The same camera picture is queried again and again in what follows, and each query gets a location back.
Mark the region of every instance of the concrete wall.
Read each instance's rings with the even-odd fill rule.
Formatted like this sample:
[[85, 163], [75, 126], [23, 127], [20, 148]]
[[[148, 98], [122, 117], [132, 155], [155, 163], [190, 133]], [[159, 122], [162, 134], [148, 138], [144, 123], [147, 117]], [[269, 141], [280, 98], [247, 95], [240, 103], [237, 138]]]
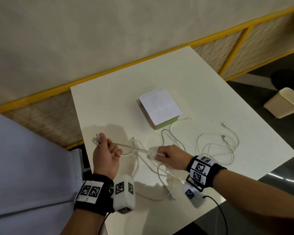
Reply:
[[0, 104], [293, 5], [294, 0], [0, 0]]

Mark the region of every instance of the fist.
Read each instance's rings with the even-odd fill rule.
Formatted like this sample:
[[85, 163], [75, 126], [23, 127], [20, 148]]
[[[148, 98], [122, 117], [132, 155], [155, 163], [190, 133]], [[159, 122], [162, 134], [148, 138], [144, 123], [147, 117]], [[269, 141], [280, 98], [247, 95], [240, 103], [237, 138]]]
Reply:
[[100, 144], [95, 148], [92, 160], [94, 163], [94, 174], [105, 175], [111, 180], [115, 178], [119, 170], [119, 159], [122, 149], [112, 143], [110, 138], [100, 133]]
[[165, 156], [156, 155], [155, 159], [159, 162], [167, 164], [176, 170], [186, 170], [193, 156], [176, 145], [162, 146], [158, 148], [157, 153], [165, 154]]

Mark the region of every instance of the black wire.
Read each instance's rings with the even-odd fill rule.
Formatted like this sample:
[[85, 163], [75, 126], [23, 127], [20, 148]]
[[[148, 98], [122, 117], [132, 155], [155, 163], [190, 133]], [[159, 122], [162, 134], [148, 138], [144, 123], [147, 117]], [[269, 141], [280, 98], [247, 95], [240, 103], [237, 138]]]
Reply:
[[102, 229], [102, 227], [103, 227], [103, 225], [105, 224], [105, 221], [106, 221], [106, 219], [107, 219], [107, 217], [110, 215], [110, 213], [108, 213], [108, 215], [105, 217], [105, 219], [103, 220], [103, 222], [102, 222], [102, 224], [101, 224], [101, 226], [100, 226], [100, 229], [99, 229], [99, 233], [98, 233], [98, 235], [100, 235], [100, 233], [101, 233], [101, 229]]
[[204, 196], [203, 199], [206, 198], [206, 197], [211, 198], [211, 199], [212, 199], [212, 200], [218, 205], [218, 208], [220, 209], [220, 211], [221, 211], [221, 213], [222, 213], [222, 216], [223, 216], [223, 219], [224, 219], [224, 222], [225, 222], [226, 235], [228, 235], [228, 223], [226, 222], [226, 219], [225, 219], [225, 216], [224, 216], [224, 213], [223, 213], [221, 207], [220, 207], [219, 204], [218, 204], [218, 203], [217, 203], [212, 197], [210, 197], [210, 196]]

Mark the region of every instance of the beige trash bin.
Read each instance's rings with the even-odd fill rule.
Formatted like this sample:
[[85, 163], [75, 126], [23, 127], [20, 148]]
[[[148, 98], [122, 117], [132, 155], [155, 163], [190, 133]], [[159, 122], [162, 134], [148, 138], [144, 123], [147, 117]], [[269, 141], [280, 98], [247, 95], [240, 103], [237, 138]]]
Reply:
[[294, 90], [285, 87], [271, 98], [264, 107], [276, 118], [281, 119], [294, 113]]

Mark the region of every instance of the yellow fence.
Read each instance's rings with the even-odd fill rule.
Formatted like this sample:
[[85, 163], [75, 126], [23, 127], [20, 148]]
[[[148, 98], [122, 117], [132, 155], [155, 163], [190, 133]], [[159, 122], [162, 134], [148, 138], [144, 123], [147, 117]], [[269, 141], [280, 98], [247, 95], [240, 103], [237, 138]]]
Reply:
[[173, 49], [0, 106], [0, 113], [37, 134], [71, 148], [82, 143], [70, 87], [190, 46], [225, 81], [294, 53], [294, 7]]

